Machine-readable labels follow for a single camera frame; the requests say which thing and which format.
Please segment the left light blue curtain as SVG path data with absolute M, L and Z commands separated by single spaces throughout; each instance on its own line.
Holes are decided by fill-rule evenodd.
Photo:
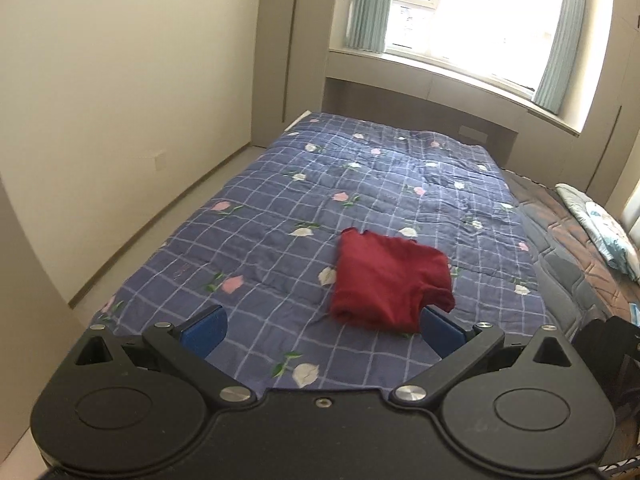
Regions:
M 380 54 L 385 38 L 392 0 L 354 0 L 347 26 L 347 47 Z

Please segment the brown quilted mattress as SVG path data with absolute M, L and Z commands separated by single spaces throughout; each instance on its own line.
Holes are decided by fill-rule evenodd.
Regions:
M 639 286 L 605 262 L 555 191 L 509 170 L 502 175 L 521 216 L 552 322 L 573 336 L 590 318 L 629 321 Z

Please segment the red knit garment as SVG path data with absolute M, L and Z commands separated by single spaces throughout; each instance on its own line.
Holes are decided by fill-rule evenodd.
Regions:
M 332 318 L 368 330 L 415 334 L 427 306 L 444 312 L 456 306 L 443 252 L 371 231 L 341 232 Z

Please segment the beige window bench cabinet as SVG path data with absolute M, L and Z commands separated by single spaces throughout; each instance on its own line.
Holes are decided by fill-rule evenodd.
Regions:
M 528 144 L 558 154 L 579 133 L 514 94 L 390 54 L 329 50 L 322 110 L 480 144 L 502 166 Z

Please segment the light blue curtain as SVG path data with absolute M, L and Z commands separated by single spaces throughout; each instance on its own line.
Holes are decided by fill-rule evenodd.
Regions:
M 557 115 L 562 107 L 576 61 L 587 0 L 562 0 L 561 12 L 546 68 L 534 103 Z
M 354 0 L 347 26 L 347 47 L 380 54 L 385 38 L 392 0 Z

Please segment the beige tall wardrobe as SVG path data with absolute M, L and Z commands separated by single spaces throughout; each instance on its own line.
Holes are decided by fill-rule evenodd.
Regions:
M 266 148 L 322 107 L 335 0 L 259 0 L 252 143 Z

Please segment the right light blue curtain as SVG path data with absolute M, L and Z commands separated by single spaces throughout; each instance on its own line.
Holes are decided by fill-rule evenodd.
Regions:
M 534 103 L 557 115 L 562 107 L 576 61 L 587 0 L 562 0 L 561 12 L 546 68 Z

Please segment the window with white frame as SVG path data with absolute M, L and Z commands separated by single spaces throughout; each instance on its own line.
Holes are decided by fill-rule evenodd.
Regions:
M 562 0 L 392 0 L 382 53 L 424 58 L 534 102 Z

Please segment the floral pillow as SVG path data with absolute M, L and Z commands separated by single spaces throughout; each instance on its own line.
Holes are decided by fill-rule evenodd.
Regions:
M 639 281 L 639 256 L 622 226 L 587 194 L 566 183 L 555 185 L 562 202 L 587 232 L 605 262 Z

